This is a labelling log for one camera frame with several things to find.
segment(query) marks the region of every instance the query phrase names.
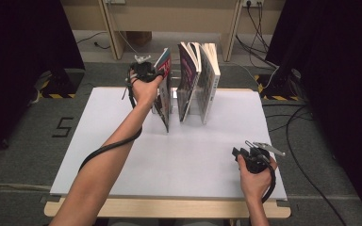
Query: hazard tape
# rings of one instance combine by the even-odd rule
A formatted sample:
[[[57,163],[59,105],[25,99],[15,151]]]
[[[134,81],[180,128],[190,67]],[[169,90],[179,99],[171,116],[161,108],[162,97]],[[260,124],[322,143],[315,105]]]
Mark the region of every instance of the hazard tape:
[[[63,98],[74,98],[75,93],[65,93],[65,91],[61,91],[61,93],[47,93],[46,88],[49,85],[50,76],[48,79],[43,83],[40,89],[40,98],[51,98],[51,99],[63,99]]]
[[[256,82],[258,81],[258,79],[260,78],[259,75],[255,75],[255,80]],[[299,98],[292,94],[292,95],[269,95],[268,93],[266,93],[266,90],[263,89],[263,86],[261,84],[258,84],[258,93],[260,98],[265,99],[265,100],[275,100],[275,101],[298,101]]]

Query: hand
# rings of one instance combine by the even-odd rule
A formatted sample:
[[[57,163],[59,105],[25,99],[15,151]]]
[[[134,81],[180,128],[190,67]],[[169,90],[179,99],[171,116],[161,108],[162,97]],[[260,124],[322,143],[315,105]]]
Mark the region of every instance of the hand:
[[[243,159],[240,154],[238,155],[238,164],[240,170],[240,188],[246,201],[261,201],[261,198],[272,182],[270,170],[265,169],[258,174],[251,173],[246,168],[245,159]],[[270,157],[270,165],[274,170],[277,169],[277,163],[272,157]]]
[[[137,104],[151,105],[157,97],[157,88],[163,81],[163,76],[159,75],[150,83],[145,83],[137,78],[131,79],[133,84],[134,97],[137,100]]]

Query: white board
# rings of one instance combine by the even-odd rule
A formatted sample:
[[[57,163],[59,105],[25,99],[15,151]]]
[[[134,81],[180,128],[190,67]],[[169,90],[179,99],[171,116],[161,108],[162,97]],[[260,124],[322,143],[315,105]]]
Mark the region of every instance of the white board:
[[[66,195],[82,161],[98,149],[130,112],[123,89],[95,88],[74,132],[51,194]],[[242,198],[239,166],[232,149],[245,140],[271,144],[257,92],[217,90],[208,122],[189,115],[170,116],[170,132],[157,114],[146,118],[141,136],[124,165],[111,196],[235,199]],[[271,198],[285,200],[279,169]]]

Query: forearm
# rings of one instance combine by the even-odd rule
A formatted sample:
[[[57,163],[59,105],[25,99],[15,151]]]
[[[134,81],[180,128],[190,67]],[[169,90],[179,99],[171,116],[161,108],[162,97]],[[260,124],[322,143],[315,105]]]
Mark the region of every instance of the forearm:
[[[250,199],[246,201],[246,204],[248,206],[252,226],[270,225],[261,200]]]
[[[135,135],[142,127],[149,104],[138,104],[103,146]],[[101,153],[78,172],[65,202],[51,225],[92,225],[116,182],[133,142]]]

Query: book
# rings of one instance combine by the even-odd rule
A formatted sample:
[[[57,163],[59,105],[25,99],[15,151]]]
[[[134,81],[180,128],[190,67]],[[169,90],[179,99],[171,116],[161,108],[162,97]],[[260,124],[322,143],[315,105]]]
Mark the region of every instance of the book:
[[[181,80],[176,90],[178,114],[179,120],[185,121],[201,73],[201,54],[197,42],[181,42],[178,49],[181,69]]]
[[[213,105],[214,96],[221,76],[217,49],[215,43],[200,45],[202,71],[196,85],[196,99],[199,106],[201,120],[207,123],[207,116]]]
[[[158,87],[158,95],[154,106],[166,126],[169,133],[169,119],[172,101],[172,55],[169,48],[165,48],[163,54],[154,65],[155,71],[164,70],[163,81]]]

